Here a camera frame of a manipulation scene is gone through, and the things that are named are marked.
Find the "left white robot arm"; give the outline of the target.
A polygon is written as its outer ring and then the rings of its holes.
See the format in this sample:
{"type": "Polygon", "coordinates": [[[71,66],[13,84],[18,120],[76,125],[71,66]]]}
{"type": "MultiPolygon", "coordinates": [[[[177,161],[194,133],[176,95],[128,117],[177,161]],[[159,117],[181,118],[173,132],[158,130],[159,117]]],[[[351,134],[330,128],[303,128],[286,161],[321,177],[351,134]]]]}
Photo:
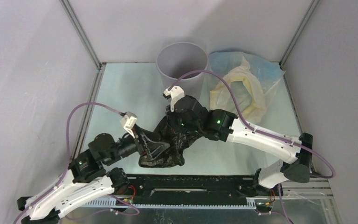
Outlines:
{"type": "Polygon", "coordinates": [[[99,134],[88,144],[58,178],[56,183],[32,197],[20,197],[18,209],[22,224],[56,224],[74,209],[105,195],[122,195],[130,181],[122,168],[106,171],[112,165],[134,153],[155,162],[174,144],[160,133],[136,126],[134,135],[125,133],[115,141],[108,133],[99,134]]]}

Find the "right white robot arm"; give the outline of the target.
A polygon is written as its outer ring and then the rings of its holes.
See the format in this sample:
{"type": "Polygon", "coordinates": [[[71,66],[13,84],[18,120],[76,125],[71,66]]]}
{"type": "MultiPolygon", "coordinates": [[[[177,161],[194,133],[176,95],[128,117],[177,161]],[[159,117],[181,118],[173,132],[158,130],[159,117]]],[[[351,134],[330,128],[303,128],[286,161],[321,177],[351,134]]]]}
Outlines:
{"type": "Polygon", "coordinates": [[[277,162],[256,171],[252,188],[258,195],[287,180],[310,181],[312,154],[303,148],[312,146],[310,134],[285,136],[252,123],[245,125],[236,114],[222,109],[208,110],[191,96],[168,105],[166,118],[171,145],[179,151],[206,138],[253,147],[277,157],[277,162]]]}

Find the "grey plastic trash bin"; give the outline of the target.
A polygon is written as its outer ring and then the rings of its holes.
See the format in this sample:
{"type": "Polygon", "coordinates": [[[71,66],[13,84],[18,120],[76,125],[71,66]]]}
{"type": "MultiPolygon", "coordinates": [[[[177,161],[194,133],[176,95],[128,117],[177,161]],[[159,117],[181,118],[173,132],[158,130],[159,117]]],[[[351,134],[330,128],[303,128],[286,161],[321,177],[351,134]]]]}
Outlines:
{"type": "MultiPolygon", "coordinates": [[[[182,75],[195,70],[208,70],[207,53],[198,45],[191,42],[178,42],[166,46],[156,59],[164,89],[171,86],[182,75]]],[[[186,95],[199,99],[204,83],[204,76],[198,72],[179,81],[186,95]]]]}

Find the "black plastic trash bag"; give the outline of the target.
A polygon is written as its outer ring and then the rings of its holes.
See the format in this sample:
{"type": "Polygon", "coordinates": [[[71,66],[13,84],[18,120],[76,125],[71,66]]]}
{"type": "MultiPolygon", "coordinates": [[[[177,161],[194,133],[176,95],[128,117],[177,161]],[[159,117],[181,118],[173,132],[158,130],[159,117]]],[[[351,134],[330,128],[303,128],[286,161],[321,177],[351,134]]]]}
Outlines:
{"type": "Polygon", "coordinates": [[[174,122],[176,118],[177,116],[173,115],[172,112],[167,112],[153,131],[159,136],[159,141],[169,144],[169,147],[153,160],[141,156],[138,160],[139,166],[143,168],[171,168],[185,164],[184,150],[201,138],[202,134],[197,131],[186,130],[183,126],[174,122]]]}

